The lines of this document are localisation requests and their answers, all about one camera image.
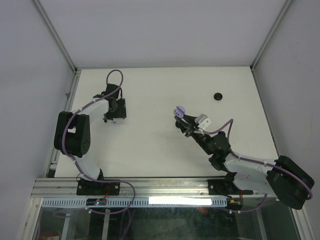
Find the lilac charging case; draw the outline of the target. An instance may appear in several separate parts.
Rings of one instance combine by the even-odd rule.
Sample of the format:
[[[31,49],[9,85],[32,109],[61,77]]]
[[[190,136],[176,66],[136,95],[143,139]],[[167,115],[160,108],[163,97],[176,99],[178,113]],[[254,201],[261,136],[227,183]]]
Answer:
[[[174,110],[173,110],[173,114],[179,118],[179,119],[183,119],[185,116],[186,110],[183,106],[177,106]]]

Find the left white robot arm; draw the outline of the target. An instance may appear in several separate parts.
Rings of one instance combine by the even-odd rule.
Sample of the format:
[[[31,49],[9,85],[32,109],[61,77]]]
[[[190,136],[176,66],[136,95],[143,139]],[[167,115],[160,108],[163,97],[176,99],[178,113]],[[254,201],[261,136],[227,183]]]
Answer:
[[[127,117],[122,88],[108,83],[106,90],[93,97],[93,104],[74,113],[62,111],[58,115],[54,148],[71,156],[79,170],[78,196],[118,196],[120,182],[104,182],[103,171],[97,166],[91,147],[91,124],[96,120],[114,121]]]

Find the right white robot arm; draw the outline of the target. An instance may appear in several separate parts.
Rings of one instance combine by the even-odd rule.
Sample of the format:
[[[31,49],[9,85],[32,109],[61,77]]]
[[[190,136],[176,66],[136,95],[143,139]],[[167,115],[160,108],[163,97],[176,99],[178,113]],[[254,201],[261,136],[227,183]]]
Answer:
[[[252,191],[276,197],[286,206],[301,210],[313,197],[315,181],[291,158],[280,155],[277,159],[254,158],[236,153],[230,144],[233,119],[215,131],[207,131],[211,120],[205,114],[186,115],[184,110],[173,111],[175,125],[185,137],[191,137],[209,155],[208,161],[217,171],[224,171],[223,187],[226,192]]]

